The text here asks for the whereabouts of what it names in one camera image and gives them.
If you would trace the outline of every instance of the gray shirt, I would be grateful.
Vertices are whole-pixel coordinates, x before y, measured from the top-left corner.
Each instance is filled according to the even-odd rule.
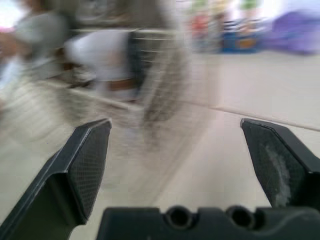
[[[68,38],[68,24],[54,12],[28,16],[15,27],[15,37],[32,49],[30,66],[41,79],[55,77],[62,69],[56,62],[55,52]]]

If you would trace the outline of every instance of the purple object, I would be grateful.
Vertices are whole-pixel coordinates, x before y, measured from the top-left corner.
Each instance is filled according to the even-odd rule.
[[[302,55],[320,50],[320,19],[303,12],[289,12],[276,19],[265,34],[264,47]]]

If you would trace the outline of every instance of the textured grip surface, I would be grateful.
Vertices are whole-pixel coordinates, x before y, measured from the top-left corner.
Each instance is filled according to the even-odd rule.
[[[87,219],[91,215],[105,171],[107,148],[102,146],[107,144],[106,128],[92,129],[68,174],[79,207]]]
[[[307,172],[272,128],[245,122],[242,129],[255,174],[273,207],[295,205]]]

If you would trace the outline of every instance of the mounting hole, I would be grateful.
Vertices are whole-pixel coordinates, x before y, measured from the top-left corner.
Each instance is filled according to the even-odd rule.
[[[229,208],[226,213],[239,227],[252,229],[255,226],[254,215],[244,207],[233,206]]]
[[[169,225],[178,230],[186,230],[191,227],[193,217],[191,212],[182,206],[170,208],[165,214]]]

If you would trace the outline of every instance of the floor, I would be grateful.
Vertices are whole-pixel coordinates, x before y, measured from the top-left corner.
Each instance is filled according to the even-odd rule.
[[[141,191],[141,201],[128,200],[132,193],[124,187],[126,193],[119,199],[119,192],[103,187],[91,220],[74,230],[72,240],[94,239],[102,211],[110,203],[156,206],[162,211],[173,205],[193,211],[199,207],[243,205],[254,210],[270,206],[255,176],[240,128],[242,118],[284,125],[320,157],[319,56],[302,59],[265,52],[218,58],[197,55],[195,59],[198,67],[193,74],[199,81],[192,83],[185,102],[193,113],[206,112],[206,121],[199,122],[199,135],[184,148],[186,152],[177,155],[183,159],[177,160],[172,171],[161,172],[166,180],[162,188],[156,188],[160,192],[155,197]]]
[[[162,211],[172,205],[193,211],[198,207],[243,205],[254,210],[269,206],[240,128],[244,117],[290,128],[320,156],[319,56],[264,52],[195,55],[193,61],[191,78],[195,81],[180,111],[156,133],[163,141],[155,141],[152,148],[150,142],[136,147],[124,139],[127,143],[143,139],[134,134],[134,139],[128,138],[130,131],[116,125],[112,129],[105,175],[91,218],[73,231],[71,240],[94,240],[103,210],[110,206],[156,206]],[[30,129],[38,128],[32,117]],[[14,120],[22,123],[26,119]],[[39,163],[60,144],[48,145],[48,140],[70,131],[68,126],[50,127],[55,129],[52,135],[29,144],[17,135],[23,129],[11,132],[14,139],[0,137],[5,140],[0,149],[0,182],[6,183],[0,188],[9,193],[0,194],[1,222],[30,184],[25,178],[31,181]],[[29,134],[39,137],[32,131]],[[29,159],[36,164],[29,164]]]

